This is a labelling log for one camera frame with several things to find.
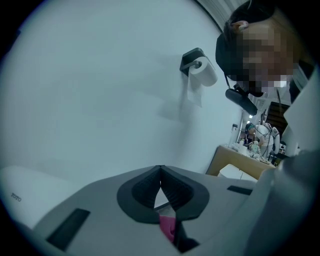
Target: pink object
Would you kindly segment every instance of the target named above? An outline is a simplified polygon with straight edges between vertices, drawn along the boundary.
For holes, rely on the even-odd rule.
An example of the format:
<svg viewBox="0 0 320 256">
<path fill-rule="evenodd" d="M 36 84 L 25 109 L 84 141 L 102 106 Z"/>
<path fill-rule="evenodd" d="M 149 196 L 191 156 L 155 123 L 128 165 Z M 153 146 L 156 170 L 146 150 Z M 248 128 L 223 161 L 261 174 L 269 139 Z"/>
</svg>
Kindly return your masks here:
<svg viewBox="0 0 320 256">
<path fill-rule="evenodd" d="M 159 219 L 161 231 L 173 243 L 175 239 L 176 218 L 159 215 Z"/>
</svg>

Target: toto logo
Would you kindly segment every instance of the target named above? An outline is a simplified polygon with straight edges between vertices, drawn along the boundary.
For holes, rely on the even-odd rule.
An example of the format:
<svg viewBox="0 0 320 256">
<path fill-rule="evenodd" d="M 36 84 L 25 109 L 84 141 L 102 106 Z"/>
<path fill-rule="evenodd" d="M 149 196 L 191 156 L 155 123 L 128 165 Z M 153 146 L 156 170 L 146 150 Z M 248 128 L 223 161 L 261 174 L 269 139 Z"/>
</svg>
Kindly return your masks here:
<svg viewBox="0 0 320 256">
<path fill-rule="evenodd" d="M 17 196 L 16 194 L 12 193 L 11 196 L 12 196 L 15 200 L 17 200 L 18 202 L 21 201 L 21 198 L 20 198 L 19 196 Z"/>
</svg>

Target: dark slot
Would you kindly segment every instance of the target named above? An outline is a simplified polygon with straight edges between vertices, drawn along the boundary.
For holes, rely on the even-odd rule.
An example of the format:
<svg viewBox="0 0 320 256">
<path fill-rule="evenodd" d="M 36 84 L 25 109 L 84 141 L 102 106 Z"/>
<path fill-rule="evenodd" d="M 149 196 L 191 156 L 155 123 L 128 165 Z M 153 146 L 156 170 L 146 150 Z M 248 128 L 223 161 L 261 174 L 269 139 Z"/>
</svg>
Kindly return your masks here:
<svg viewBox="0 0 320 256">
<path fill-rule="evenodd" d="M 87 210 L 75 209 L 46 240 L 60 250 L 66 250 L 89 214 Z"/>
<path fill-rule="evenodd" d="M 239 187 L 239 186 L 230 186 L 227 188 L 227 190 L 236 192 L 236 193 L 240 193 L 240 194 L 244 194 L 244 195 L 248 195 L 250 196 L 252 189 L 248 189 L 248 188 L 243 188 L 243 187 Z"/>
</svg>

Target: toilet paper holder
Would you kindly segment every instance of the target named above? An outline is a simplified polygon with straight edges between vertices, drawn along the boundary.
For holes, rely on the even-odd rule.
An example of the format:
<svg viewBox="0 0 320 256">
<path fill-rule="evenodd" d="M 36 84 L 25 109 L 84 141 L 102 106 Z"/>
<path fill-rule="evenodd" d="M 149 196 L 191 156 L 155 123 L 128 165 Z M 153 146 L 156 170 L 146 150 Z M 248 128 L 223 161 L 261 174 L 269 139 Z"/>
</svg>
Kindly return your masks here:
<svg viewBox="0 0 320 256">
<path fill-rule="evenodd" d="M 187 77 L 189 76 L 189 68 L 195 65 L 195 68 L 198 69 L 201 67 L 201 61 L 197 61 L 196 59 L 199 57 L 207 57 L 204 54 L 204 51 L 201 48 L 194 48 L 191 51 L 188 51 L 184 55 L 182 55 L 182 60 L 180 64 L 180 71 L 184 73 Z"/>
</svg>

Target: desk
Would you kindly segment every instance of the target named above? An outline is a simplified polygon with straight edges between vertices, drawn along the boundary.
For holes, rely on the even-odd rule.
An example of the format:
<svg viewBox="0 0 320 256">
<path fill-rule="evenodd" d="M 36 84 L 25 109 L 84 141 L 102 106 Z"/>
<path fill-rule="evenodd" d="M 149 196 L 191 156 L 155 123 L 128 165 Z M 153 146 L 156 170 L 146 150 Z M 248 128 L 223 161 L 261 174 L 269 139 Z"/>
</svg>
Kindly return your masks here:
<svg viewBox="0 0 320 256">
<path fill-rule="evenodd" d="M 271 163 L 266 164 L 260 162 L 257 159 L 245 156 L 229 147 L 221 145 L 216 148 L 213 159 L 208 170 L 206 171 L 206 174 L 218 176 L 219 171 L 228 164 L 234 165 L 241 171 L 247 173 L 257 180 L 264 170 L 275 168 L 275 166 Z"/>
</svg>

